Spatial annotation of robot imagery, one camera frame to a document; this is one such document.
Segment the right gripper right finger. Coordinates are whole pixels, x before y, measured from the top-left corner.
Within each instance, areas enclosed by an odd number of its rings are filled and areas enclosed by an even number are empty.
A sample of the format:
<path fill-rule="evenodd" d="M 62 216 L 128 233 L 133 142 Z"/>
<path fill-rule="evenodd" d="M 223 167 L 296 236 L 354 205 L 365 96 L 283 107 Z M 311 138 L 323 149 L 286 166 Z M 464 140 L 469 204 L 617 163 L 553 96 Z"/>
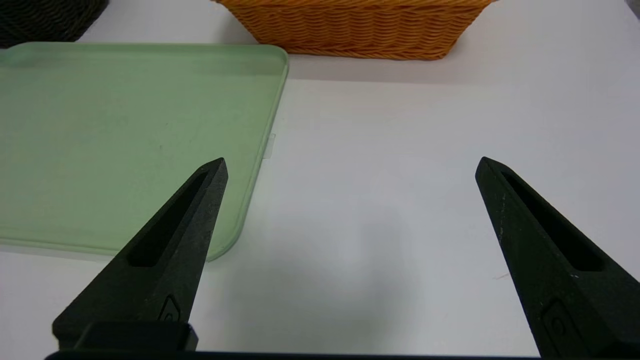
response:
<path fill-rule="evenodd" d="M 502 162 L 475 180 L 542 357 L 637 357 L 640 285 Z"/>

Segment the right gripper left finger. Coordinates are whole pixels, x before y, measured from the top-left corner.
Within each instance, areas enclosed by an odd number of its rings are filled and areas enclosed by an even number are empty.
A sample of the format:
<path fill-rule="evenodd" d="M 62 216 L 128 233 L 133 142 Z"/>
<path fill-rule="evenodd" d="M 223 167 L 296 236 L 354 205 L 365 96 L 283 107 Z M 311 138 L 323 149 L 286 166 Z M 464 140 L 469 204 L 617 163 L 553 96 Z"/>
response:
<path fill-rule="evenodd" d="M 61 351 L 194 351 L 189 324 L 228 173 L 200 166 L 53 321 Z"/>

